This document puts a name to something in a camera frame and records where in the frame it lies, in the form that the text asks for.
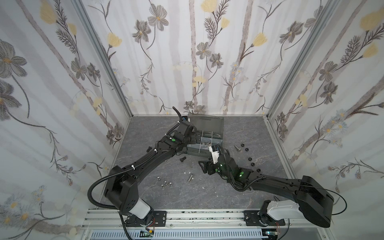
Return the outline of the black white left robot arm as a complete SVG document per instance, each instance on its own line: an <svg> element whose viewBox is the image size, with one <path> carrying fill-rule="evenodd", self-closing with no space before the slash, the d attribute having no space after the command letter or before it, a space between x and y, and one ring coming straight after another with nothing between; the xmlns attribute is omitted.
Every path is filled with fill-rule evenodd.
<svg viewBox="0 0 384 240"><path fill-rule="evenodd" d="M154 210L140 198L138 186L160 164L180 154L195 133L195 126L184 119L175 107L173 110L179 117L178 123L140 159L123 168L116 166L111 169L109 175L94 182L87 192L90 203L99 208L117 210L121 216L133 215L142 225L151 223ZM110 205L96 201L92 195L93 190L103 182L106 182L104 196L111 202Z"/></svg>

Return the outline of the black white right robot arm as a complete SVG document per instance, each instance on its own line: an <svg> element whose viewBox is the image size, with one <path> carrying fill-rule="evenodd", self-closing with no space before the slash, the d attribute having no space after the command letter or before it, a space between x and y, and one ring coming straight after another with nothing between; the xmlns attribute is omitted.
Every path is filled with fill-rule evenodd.
<svg viewBox="0 0 384 240"><path fill-rule="evenodd" d="M278 226L285 220L305 219L311 224L331 226L335 199L333 191L323 188L312 177L302 179L278 178L239 167L228 150L212 146L211 157L200 161L203 173L218 174L238 192L261 191L285 198L266 200L255 214L244 214L247 224L260 227Z"/></svg>

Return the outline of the green compartment organizer box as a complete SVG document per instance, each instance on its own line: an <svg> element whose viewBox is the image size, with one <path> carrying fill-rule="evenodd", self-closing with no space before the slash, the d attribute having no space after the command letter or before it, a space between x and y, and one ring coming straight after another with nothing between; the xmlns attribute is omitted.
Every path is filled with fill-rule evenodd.
<svg viewBox="0 0 384 240"><path fill-rule="evenodd" d="M212 156L209 147L223 145L224 118L188 114L188 120L196 127L196 130L195 137L187 145L186 154L208 159Z"/></svg>

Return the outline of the silver nut cluster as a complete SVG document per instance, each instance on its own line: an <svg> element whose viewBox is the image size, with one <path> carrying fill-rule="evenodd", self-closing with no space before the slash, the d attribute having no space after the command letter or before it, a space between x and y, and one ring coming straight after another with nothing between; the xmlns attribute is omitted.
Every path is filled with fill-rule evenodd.
<svg viewBox="0 0 384 240"><path fill-rule="evenodd" d="M157 176L157 181L160 183L160 187L162 189L165 189L167 187L173 187L174 186L174 183L173 182L170 182L170 181L167 181L167 180L163 180L160 176Z"/></svg>

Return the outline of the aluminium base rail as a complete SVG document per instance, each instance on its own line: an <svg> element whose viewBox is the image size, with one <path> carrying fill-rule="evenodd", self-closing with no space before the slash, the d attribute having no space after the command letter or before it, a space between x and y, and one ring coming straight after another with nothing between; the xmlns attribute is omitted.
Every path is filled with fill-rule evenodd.
<svg viewBox="0 0 384 240"><path fill-rule="evenodd" d="M150 228L173 229L250 229L261 228L247 226L243 209L219 210L165 210L166 214L154 217ZM81 230L120 230L123 224L115 210L88 210Z"/></svg>

